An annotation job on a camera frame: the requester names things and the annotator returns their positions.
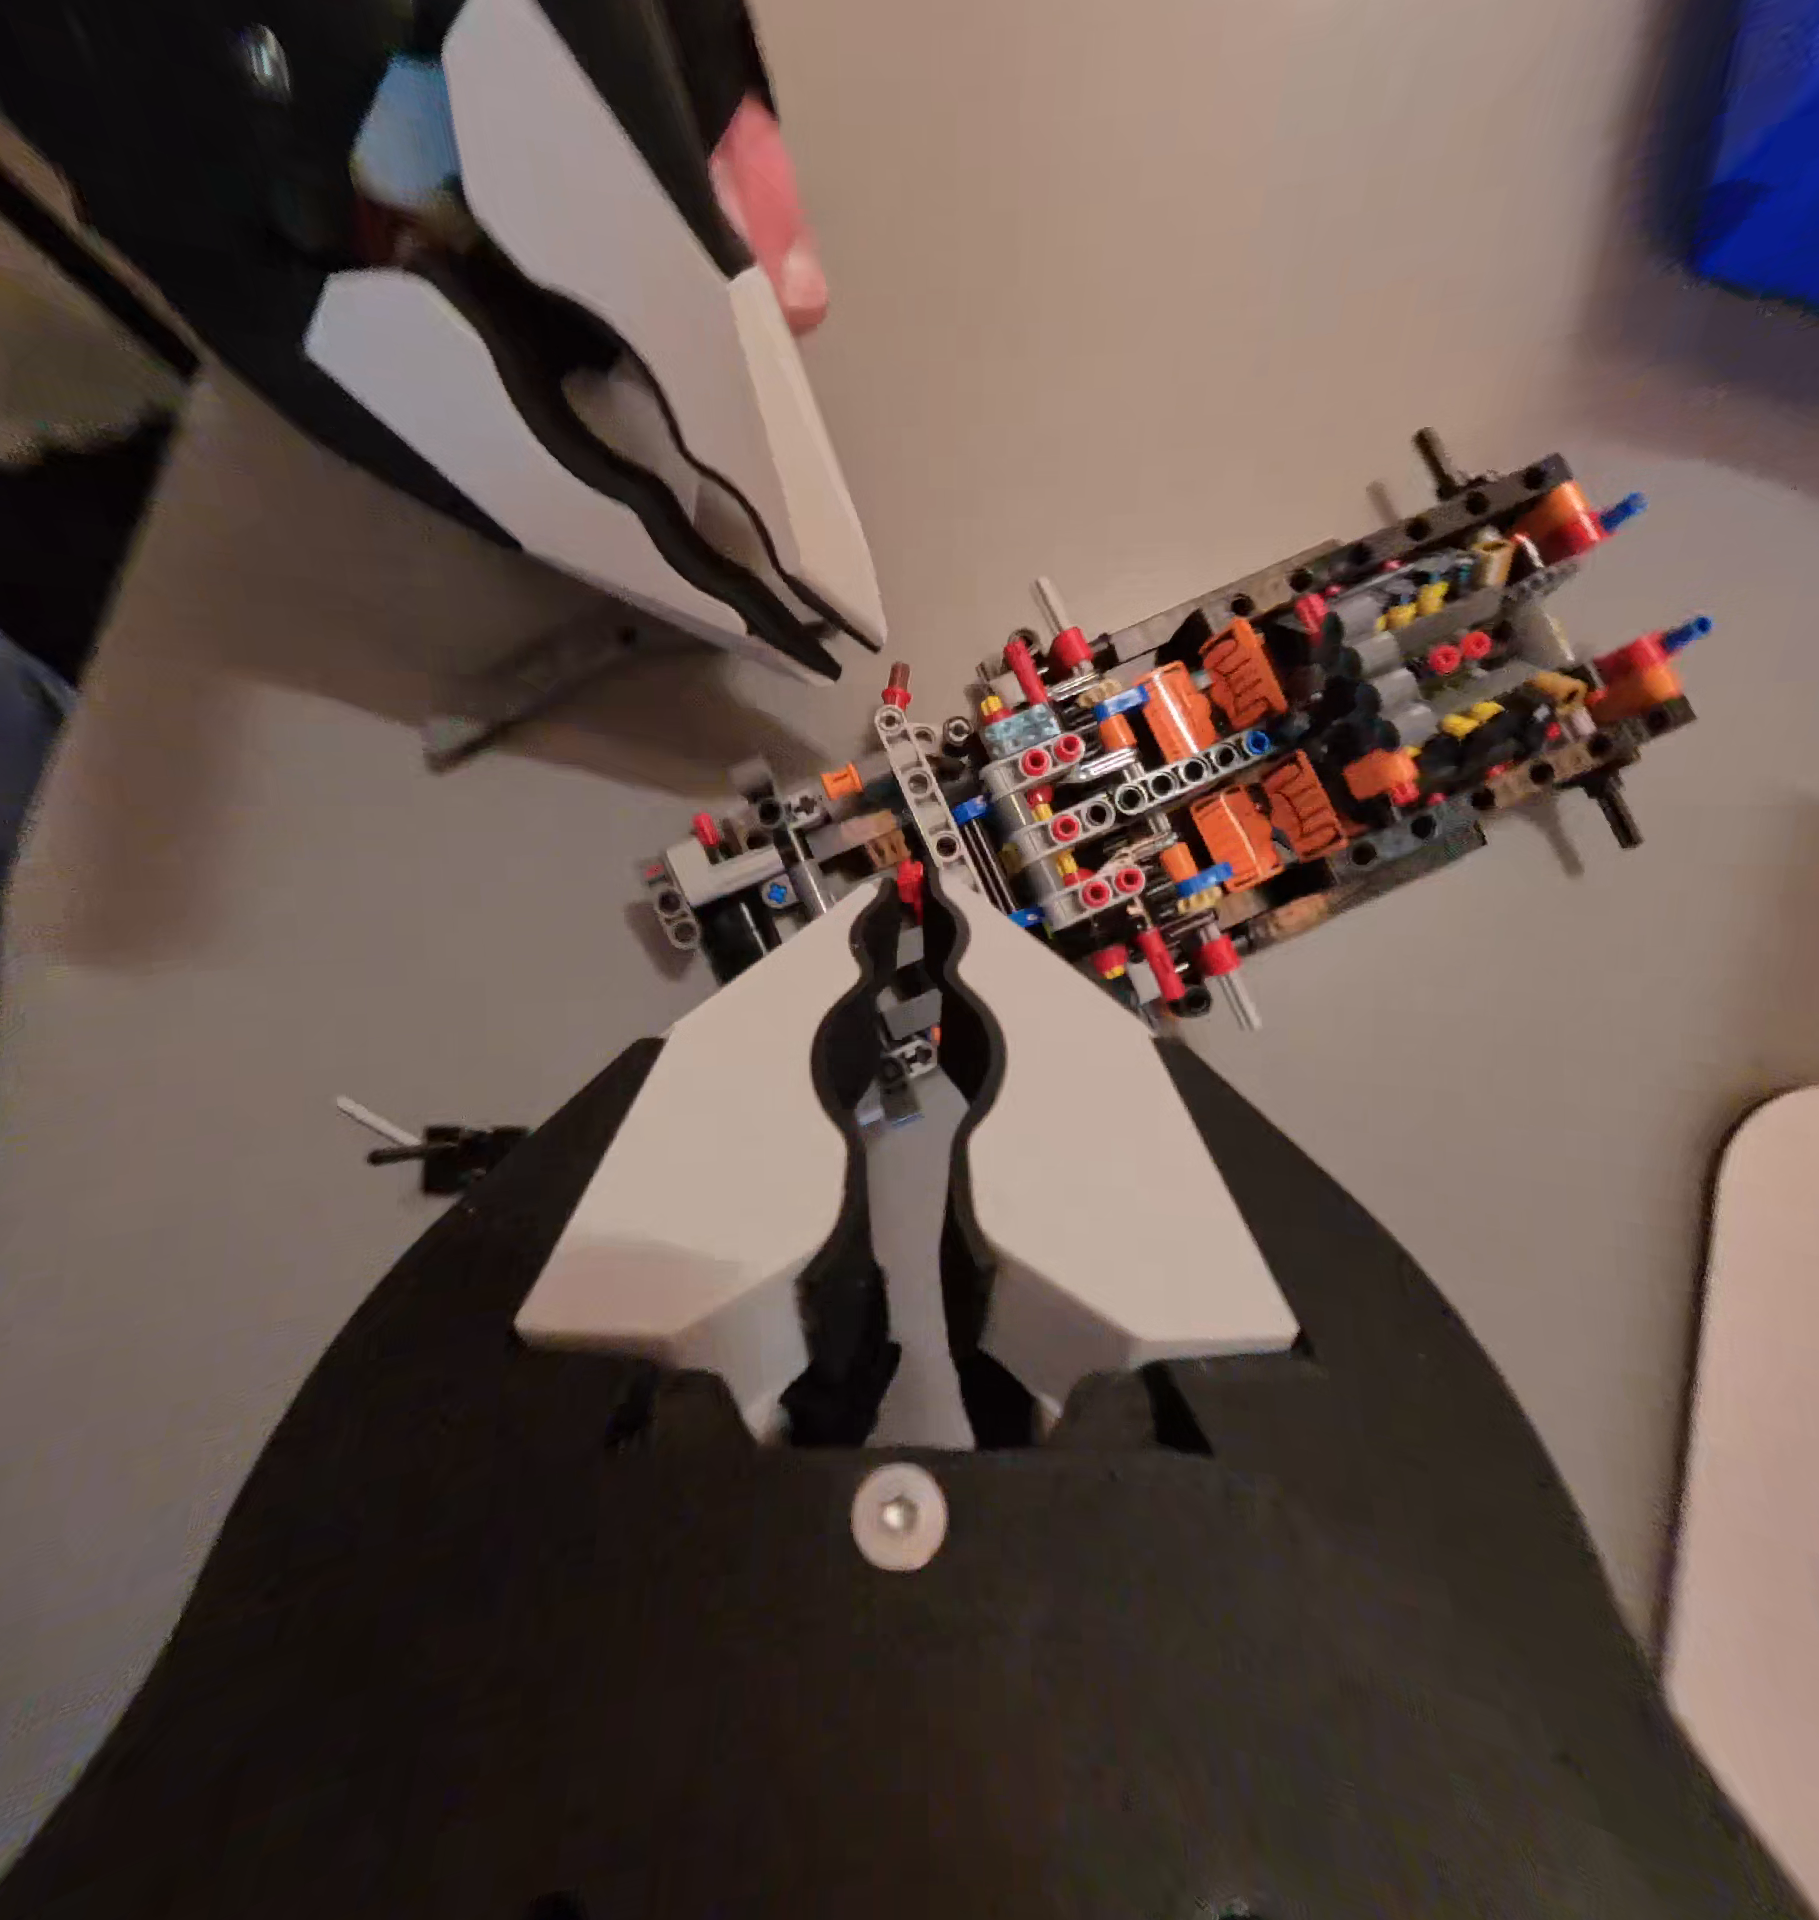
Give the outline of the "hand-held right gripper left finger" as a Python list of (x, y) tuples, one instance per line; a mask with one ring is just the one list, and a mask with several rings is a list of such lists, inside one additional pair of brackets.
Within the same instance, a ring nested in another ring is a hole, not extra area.
[(665, 1030), (515, 1314), (527, 1347), (711, 1377), (757, 1439), (873, 1439), (901, 1349), (857, 1112), (901, 924), (867, 881)]

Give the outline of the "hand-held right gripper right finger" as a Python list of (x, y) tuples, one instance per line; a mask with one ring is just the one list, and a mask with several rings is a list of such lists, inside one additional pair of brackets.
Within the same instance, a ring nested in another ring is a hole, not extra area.
[(939, 1065), (961, 1095), (939, 1236), (973, 1444), (1033, 1444), (1087, 1380), (1275, 1359), (1301, 1337), (1173, 1066), (1113, 996), (929, 883)]

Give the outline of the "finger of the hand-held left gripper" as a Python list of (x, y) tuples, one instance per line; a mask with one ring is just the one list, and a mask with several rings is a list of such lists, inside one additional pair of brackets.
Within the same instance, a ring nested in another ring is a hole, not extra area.
[(771, 578), (879, 653), (867, 536), (777, 288), (711, 190), (661, 20), (462, 4), (442, 68), (480, 226), (621, 338), (677, 457), (705, 496), (739, 500)]
[(509, 351), (438, 274), (330, 277), (310, 359), (523, 554), (711, 646), (837, 680), (821, 625), (697, 536), (671, 487), (601, 442), (561, 383)]

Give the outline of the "large lego chassis assembly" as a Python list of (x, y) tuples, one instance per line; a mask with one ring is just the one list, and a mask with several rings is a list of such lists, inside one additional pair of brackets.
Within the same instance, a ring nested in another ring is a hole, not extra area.
[(1229, 1008), (1243, 965), (1577, 796), (1641, 847), (1623, 782), (1693, 713), (1703, 616), (1615, 646), (1551, 599), (1645, 515), (1559, 455), (1465, 470), (1423, 430), (1433, 498), (1125, 630), (1037, 583), (941, 729), (951, 819), (1019, 932), (1149, 1027)]

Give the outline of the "long black lego piece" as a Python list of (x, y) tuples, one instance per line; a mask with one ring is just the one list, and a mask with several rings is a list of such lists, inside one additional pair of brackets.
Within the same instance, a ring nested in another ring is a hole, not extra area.
[(416, 1168), (428, 1198), (456, 1198), (486, 1180), (531, 1130), (519, 1124), (434, 1123), (418, 1138), (368, 1150), (370, 1168)]

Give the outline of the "person's left hand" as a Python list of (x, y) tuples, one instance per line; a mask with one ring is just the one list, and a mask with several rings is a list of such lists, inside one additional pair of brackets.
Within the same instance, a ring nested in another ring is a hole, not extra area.
[(795, 338), (815, 332), (829, 293), (815, 230), (771, 107), (747, 92), (709, 157), (719, 208), (771, 282)]

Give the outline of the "blue plastic bin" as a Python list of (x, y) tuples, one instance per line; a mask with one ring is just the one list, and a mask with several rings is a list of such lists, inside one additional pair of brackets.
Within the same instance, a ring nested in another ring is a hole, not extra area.
[(1715, 4), (1711, 55), (1683, 264), (1819, 316), (1819, 3)]

